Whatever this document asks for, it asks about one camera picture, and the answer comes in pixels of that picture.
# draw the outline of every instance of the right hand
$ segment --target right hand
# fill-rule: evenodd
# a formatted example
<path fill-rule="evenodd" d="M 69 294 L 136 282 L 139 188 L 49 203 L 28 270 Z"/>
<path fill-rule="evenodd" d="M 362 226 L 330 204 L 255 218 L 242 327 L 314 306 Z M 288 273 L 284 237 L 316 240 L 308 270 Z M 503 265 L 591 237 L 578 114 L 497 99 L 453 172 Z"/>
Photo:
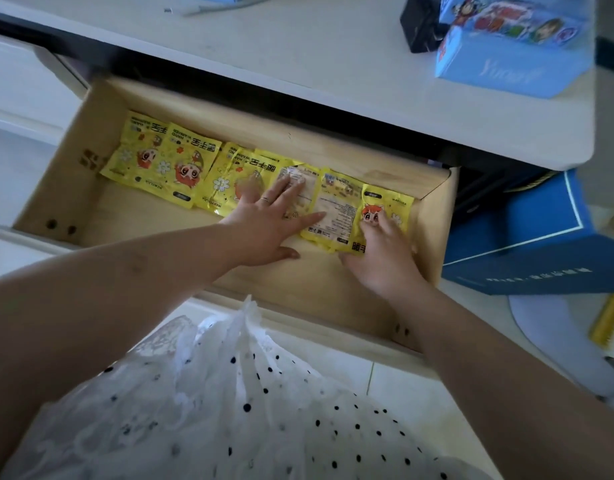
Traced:
<path fill-rule="evenodd" d="M 365 255 L 339 253 L 359 282 L 392 305 L 428 285 L 418 271 L 407 238 L 384 212 L 378 213 L 378 225 L 362 221 L 360 227 L 367 240 Z"/>

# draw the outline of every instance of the white floor tile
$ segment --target white floor tile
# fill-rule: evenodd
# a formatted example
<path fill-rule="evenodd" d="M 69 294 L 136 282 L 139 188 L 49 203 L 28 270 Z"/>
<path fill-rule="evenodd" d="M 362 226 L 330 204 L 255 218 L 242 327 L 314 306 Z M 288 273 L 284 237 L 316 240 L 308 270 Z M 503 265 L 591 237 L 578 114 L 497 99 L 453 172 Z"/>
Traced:
<path fill-rule="evenodd" d="M 309 363 L 320 374 L 334 378 L 356 394 L 366 394 L 372 373 L 372 362 L 346 354 L 280 331 L 269 330 L 280 346 Z"/>
<path fill-rule="evenodd" d="M 0 130 L 0 225 L 11 227 L 56 147 Z"/>
<path fill-rule="evenodd" d="M 502 479 L 447 388 L 428 370 L 410 374 L 375 364 L 369 396 L 443 454 Z"/>

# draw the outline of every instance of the polka dot fabric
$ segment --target polka dot fabric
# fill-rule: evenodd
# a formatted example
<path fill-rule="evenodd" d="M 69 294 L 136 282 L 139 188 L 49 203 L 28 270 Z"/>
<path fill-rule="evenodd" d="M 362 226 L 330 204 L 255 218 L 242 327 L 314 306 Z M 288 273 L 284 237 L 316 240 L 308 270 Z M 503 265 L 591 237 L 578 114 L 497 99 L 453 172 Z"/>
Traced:
<path fill-rule="evenodd" d="M 276 345 L 247 300 L 45 406 L 2 479 L 488 479 Z"/>

